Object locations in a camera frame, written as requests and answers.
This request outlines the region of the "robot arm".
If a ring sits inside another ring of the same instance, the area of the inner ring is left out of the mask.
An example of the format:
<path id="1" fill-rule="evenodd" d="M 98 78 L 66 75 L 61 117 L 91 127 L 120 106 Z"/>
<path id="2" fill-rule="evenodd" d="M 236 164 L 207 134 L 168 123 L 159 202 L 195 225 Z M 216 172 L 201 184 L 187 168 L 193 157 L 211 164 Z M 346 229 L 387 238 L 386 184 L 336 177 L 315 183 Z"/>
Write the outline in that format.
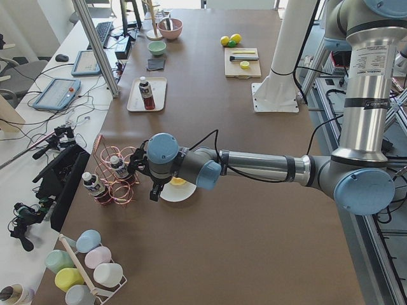
<path id="1" fill-rule="evenodd" d="M 330 156 L 273 156 L 181 147 L 158 133 L 131 155 L 130 173 L 151 178 L 157 200 L 174 177 L 212 189 L 222 175 L 269 183 L 297 182 L 322 191 L 350 213 L 376 214 L 395 194 L 382 153 L 396 48 L 406 36 L 405 1 L 330 1 L 325 44 L 351 47 L 340 144 Z"/>

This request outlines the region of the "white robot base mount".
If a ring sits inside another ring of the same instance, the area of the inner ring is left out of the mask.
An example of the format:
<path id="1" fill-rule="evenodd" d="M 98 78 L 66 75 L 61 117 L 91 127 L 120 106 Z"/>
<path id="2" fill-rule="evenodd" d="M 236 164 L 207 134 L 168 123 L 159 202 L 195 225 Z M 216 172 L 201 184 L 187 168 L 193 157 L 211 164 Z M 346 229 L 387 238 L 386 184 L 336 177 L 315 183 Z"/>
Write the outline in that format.
<path id="1" fill-rule="evenodd" d="M 299 112 L 295 69 L 318 6 L 318 1 L 287 3 L 269 75 L 261 83 L 252 84 L 255 112 Z"/>

